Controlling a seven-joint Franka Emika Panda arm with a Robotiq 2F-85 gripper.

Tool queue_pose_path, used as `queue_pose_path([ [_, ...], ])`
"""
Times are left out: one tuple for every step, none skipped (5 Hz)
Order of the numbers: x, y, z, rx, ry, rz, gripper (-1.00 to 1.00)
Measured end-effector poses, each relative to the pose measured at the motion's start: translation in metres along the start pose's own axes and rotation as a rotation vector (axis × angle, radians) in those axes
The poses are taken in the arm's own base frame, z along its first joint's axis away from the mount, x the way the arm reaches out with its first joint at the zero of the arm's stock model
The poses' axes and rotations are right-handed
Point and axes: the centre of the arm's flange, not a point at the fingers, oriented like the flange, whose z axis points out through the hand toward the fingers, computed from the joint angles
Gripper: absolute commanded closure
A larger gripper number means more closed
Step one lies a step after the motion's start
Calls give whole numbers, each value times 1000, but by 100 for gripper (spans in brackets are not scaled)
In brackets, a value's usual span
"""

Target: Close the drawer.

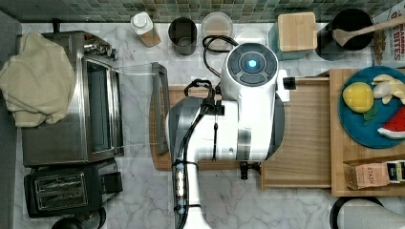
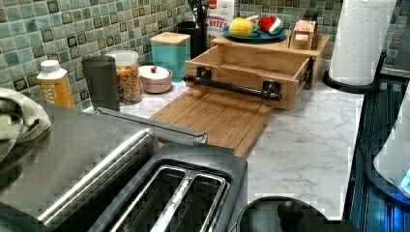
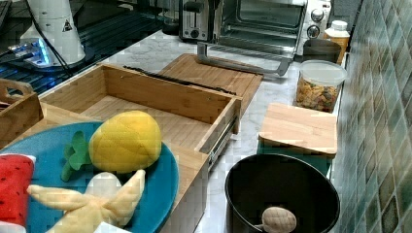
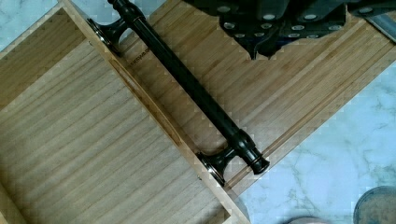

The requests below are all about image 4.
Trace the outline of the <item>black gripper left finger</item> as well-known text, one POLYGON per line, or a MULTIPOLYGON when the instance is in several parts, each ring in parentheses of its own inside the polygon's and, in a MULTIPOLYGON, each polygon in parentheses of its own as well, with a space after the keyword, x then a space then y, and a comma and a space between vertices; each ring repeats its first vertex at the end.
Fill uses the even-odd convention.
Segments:
POLYGON ((258 55, 271 58, 280 46, 279 7, 220 7, 219 25, 255 60, 258 55))

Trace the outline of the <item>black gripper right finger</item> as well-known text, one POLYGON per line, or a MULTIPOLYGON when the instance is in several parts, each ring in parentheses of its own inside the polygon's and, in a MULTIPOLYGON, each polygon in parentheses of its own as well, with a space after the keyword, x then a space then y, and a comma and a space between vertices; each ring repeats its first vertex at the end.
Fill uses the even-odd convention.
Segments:
POLYGON ((274 52, 300 38, 321 38, 346 23, 345 3, 274 3, 280 28, 274 52))

